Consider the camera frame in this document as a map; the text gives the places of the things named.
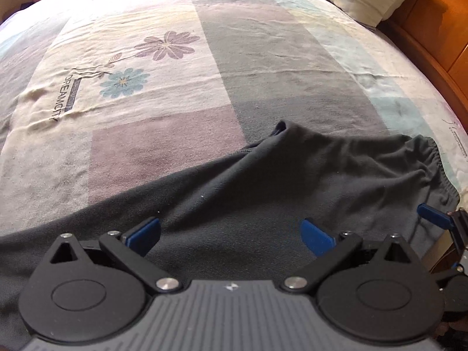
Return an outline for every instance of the circular cover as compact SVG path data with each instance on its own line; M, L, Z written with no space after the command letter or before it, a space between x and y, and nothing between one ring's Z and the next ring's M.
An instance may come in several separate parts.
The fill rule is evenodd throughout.
M19 309L31 333L60 342L88 342L130 324L143 310L145 292L130 274L99 265L63 262L32 276Z
M429 274L410 264L383 262L338 272L317 292L317 304L336 327L367 342L401 345L424 338L444 310Z

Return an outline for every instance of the ribbed gray surface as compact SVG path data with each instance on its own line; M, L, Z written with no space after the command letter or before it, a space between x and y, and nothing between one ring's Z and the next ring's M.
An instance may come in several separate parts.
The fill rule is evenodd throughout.
M306 296L271 281L193 281L185 292L157 297L132 329L86 346L33 340L25 351L382 351L335 332ZM431 340L393 351L435 351Z

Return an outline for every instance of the floral bedsheet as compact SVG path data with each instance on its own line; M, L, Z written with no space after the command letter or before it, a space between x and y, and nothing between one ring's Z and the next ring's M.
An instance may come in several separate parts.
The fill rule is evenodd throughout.
M42 0L0 27L0 233L235 152L281 119L423 134L466 202L468 137L325 0Z

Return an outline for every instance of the dark gray cloth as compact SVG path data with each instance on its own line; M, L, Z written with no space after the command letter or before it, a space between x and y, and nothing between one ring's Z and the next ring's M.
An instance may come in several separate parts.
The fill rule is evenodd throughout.
M0 344L28 341L18 295L60 233L91 239L154 215L163 233L147 257L174 276L278 281L313 260L300 240L305 217L369 240L399 232L422 255L441 230L418 219L417 205L453 211L458 201L430 138L333 137L280 122L228 157L0 238Z

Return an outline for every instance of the wooden bed frame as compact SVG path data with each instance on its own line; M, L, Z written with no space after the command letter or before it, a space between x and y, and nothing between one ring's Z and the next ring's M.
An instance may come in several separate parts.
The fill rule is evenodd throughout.
M406 0L378 29L425 74L468 132L468 0Z

